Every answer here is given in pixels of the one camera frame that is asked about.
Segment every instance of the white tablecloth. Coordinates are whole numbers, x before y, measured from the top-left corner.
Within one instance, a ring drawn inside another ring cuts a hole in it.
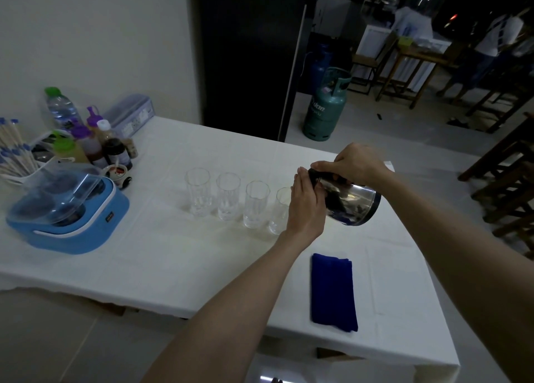
[[[235,172],[276,191],[293,183],[298,166],[334,154],[155,117],[135,136],[140,157],[124,191],[130,210],[111,238],[82,255],[39,250],[0,225],[0,287],[40,287],[163,314],[191,317],[275,242],[267,227],[247,229],[188,212],[184,175],[192,167]],[[6,189],[2,188],[4,197]],[[2,206],[5,216],[5,205]],[[352,261],[359,331],[310,320],[310,257]],[[421,365],[418,381],[455,380],[458,358],[427,265],[383,199],[359,227],[326,219],[323,235],[293,265],[266,333],[302,337],[317,346],[388,363]]]

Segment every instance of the gas cylinder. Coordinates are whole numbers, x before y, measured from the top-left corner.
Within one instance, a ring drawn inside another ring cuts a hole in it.
[[[304,92],[313,95],[321,85],[325,70],[330,65],[334,54],[328,51],[328,45],[318,43],[315,51],[308,58],[304,67]]]
[[[352,76],[344,69],[330,67],[311,98],[302,132],[315,141],[326,141],[334,131],[347,101]]]

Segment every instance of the green bottle cap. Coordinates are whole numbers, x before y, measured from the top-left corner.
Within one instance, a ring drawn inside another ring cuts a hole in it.
[[[52,134],[56,136],[56,141],[54,141],[54,150],[57,152],[67,152],[70,150],[73,150],[76,147],[76,144],[74,143],[74,140],[68,137],[64,137],[63,134],[61,134],[58,131],[53,131]]]
[[[49,97],[60,96],[61,91],[56,87],[48,87],[44,89],[44,93]]]

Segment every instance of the blue towel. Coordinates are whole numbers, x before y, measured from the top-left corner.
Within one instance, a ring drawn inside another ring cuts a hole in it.
[[[352,262],[348,259],[312,255],[311,320],[346,332],[358,331]]]

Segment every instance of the drinking glass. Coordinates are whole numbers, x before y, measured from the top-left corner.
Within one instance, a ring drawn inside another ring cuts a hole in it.
[[[243,223],[249,228],[257,228],[262,224],[262,214],[267,206],[271,190],[262,181],[252,181],[247,185],[244,197]]]
[[[291,188],[278,189],[276,202],[272,210],[269,231],[277,236],[286,229],[287,216],[290,213]]]
[[[185,181],[191,201],[191,214],[206,216],[211,209],[209,171],[204,168],[193,168],[186,172]]]
[[[239,211],[239,185],[235,174],[226,172],[217,177],[217,212],[221,220],[231,220]]]

